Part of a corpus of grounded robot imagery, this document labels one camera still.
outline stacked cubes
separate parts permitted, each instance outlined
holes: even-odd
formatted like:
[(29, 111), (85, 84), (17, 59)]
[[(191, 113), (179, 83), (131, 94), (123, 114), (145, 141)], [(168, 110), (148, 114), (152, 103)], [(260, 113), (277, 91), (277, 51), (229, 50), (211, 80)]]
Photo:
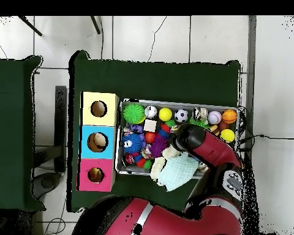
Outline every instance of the stacked cubes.
[(78, 150), (78, 191), (110, 192), (115, 181), (115, 94), (82, 92)]

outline soccer ball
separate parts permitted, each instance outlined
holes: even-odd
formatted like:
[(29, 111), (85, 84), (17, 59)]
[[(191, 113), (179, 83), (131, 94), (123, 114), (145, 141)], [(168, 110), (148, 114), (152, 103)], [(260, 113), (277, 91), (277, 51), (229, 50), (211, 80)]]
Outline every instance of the soccer ball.
[(177, 122), (186, 122), (188, 119), (188, 114), (189, 112), (179, 109), (178, 111), (175, 112), (174, 118)]

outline light blue cloth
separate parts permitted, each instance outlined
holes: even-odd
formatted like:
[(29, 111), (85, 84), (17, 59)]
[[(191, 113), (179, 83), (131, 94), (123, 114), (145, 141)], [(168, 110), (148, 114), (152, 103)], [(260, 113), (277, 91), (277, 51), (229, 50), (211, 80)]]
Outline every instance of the light blue cloth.
[(165, 185), (167, 191), (172, 191), (192, 179), (199, 162), (189, 157), (187, 152), (167, 160), (167, 164), (160, 172), (158, 181)]

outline pink box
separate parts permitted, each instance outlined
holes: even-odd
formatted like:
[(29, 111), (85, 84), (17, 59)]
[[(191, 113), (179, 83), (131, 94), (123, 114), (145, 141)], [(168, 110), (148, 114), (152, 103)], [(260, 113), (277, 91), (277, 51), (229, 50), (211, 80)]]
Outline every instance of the pink box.
[[(91, 182), (88, 178), (88, 171), (91, 168), (100, 168), (104, 174), (101, 182)], [(110, 192), (115, 181), (115, 171), (112, 159), (81, 159), (80, 165), (80, 186), (78, 191)]]

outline gray bin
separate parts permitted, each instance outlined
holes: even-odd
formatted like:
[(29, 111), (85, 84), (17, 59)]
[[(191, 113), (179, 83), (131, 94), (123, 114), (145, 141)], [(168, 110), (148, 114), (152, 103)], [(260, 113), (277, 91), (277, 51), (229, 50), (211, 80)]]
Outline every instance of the gray bin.
[[(236, 120), (236, 124), (232, 124), (230, 129), (235, 132), (235, 140), (234, 140), (234, 148), (235, 150), (237, 149), (237, 130), (239, 126), (239, 113), (237, 108), (235, 107), (227, 107), (227, 106), (213, 106), (213, 105), (194, 105), (191, 103), (171, 103), (171, 102), (160, 102), (160, 101), (149, 101), (149, 100), (135, 100), (137, 103), (143, 105), (143, 107), (146, 107), (148, 105), (154, 105), (158, 112), (161, 108), (167, 107), (172, 110), (174, 113), (178, 109), (184, 109), (189, 112), (189, 118), (192, 116), (193, 109), (195, 107), (205, 107), (207, 108), (208, 112), (210, 111), (219, 111), (221, 114), (223, 113), (224, 110), (226, 109), (232, 109), (236, 111), (238, 118)], [(119, 111), (118, 111), (118, 116), (119, 116), (119, 126), (118, 126), (118, 133), (116, 137), (116, 156), (115, 156), (115, 170), (119, 174), (134, 174), (134, 175), (144, 175), (144, 176), (149, 176), (150, 175), (150, 170), (144, 170), (143, 168), (139, 168), (136, 165), (129, 165), (125, 166), (123, 163), (123, 155), (124, 155), (124, 150), (123, 146), (121, 144), (122, 141), (122, 135), (123, 135), (123, 128), (128, 127), (129, 124), (125, 121), (125, 119), (122, 117), (122, 110), (123, 108), (130, 104), (133, 103), (133, 100), (130, 101), (130, 99), (123, 99), (119, 103)], [(157, 121), (157, 127), (158, 129), (160, 127), (160, 120)], [(203, 176), (203, 172), (197, 170), (194, 173), (193, 179), (200, 179)]]

